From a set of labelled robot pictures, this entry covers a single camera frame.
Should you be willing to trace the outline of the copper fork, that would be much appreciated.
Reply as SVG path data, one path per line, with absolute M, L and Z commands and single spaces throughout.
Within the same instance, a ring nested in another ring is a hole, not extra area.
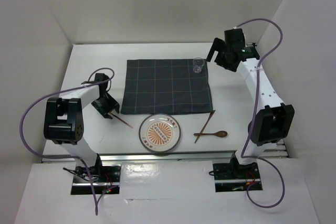
M 125 120 L 121 119 L 121 118 L 118 117 L 117 115 L 115 115 L 115 114 L 113 114 L 113 113 L 111 113 L 111 112 L 109 112 L 108 115 L 111 116 L 111 117 L 113 117 L 113 118 L 118 119 L 120 122 L 122 122 L 123 124 L 127 125 L 127 126 L 130 127 L 131 129 L 133 129 L 133 126 L 132 126 L 131 124 L 127 123 Z

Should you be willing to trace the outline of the small clear glass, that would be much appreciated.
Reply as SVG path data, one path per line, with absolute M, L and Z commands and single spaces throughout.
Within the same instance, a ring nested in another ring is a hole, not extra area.
M 204 59 L 197 57 L 193 59 L 193 72 L 201 73 L 204 67 Z

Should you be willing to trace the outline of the dark grey checked cloth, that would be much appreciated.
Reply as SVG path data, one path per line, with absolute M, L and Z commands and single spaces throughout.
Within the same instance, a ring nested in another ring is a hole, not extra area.
M 122 114 L 202 114 L 213 110 L 208 67 L 192 59 L 127 61 Z

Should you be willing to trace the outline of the patterned ceramic plate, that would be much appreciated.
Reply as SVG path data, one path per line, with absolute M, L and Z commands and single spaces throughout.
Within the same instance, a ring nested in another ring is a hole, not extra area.
M 166 153 L 173 150 L 181 139 L 178 121 L 167 114 L 148 116 L 139 127 L 139 140 L 150 152 Z

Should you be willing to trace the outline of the brown wooden spoon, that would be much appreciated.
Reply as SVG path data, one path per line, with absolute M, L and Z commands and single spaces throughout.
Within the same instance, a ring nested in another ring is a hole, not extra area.
M 194 136 L 216 136 L 216 137 L 226 137 L 228 133 L 226 131 L 218 131 L 215 133 L 194 133 Z

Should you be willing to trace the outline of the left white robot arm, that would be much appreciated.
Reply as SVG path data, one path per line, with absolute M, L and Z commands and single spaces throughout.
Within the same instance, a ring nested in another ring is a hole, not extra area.
M 79 90 L 62 97 L 51 97 L 46 103 L 44 137 L 60 145 L 76 159 L 76 170 L 91 181 L 103 177 L 102 161 L 84 139 L 82 111 L 91 105 L 105 119 L 111 119 L 111 112 L 120 112 L 119 103 L 108 93 L 109 77 L 96 73 L 93 81 L 85 81 Z

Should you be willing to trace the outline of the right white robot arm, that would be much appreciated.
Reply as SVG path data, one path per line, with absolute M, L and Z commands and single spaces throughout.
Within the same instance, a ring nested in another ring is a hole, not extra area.
M 295 110 L 275 92 L 259 53 L 255 46 L 246 44 L 242 29 L 226 30 L 224 39 L 215 38 L 206 60 L 238 73 L 255 103 L 247 140 L 232 155 L 228 169 L 233 177 L 244 178 L 256 168 L 256 159 L 267 148 L 287 137 Z

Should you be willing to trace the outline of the copper knife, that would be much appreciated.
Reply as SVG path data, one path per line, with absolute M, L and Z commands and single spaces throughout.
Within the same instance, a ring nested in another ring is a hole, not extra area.
M 201 137 L 201 134 L 204 132 L 205 128 L 207 127 L 209 121 L 211 120 L 212 116 L 215 114 L 216 110 L 213 110 L 209 116 L 208 116 L 208 119 L 207 121 L 205 122 L 204 126 L 202 127 L 202 129 L 200 130 L 200 132 L 198 133 L 198 135 L 196 136 L 196 139 L 194 141 L 194 144 L 197 143 L 197 141 L 199 140 L 199 138 Z

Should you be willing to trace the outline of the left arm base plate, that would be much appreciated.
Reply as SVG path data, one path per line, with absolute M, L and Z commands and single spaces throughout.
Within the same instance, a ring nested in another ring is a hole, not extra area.
M 83 167 L 63 168 L 73 176 L 71 195 L 92 195 L 89 176 Z M 90 169 L 94 192 L 114 195 L 120 193 L 121 165 L 102 166 L 100 174 Z

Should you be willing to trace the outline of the aluminium frame rail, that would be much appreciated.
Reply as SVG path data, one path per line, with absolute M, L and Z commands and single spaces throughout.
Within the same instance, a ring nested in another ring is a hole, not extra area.
M 283 151 L 283 140 L 291 126 L 292 106 L 286 105 L 268 79 L 259 59 L 243 62 L 244 81 L 254 99 L 248 136 L 241 152 L 246 159 L 263 156 L 266 151 Z

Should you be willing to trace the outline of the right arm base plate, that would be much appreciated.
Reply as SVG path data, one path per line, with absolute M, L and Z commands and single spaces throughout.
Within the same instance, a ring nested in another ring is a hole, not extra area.
M 263 190 L 257 163 L 243 168 L 230 163 L 214 163 L 213 170 L 208 172 L 214 178 L 215 191 L 236 192 L 249 190 Z

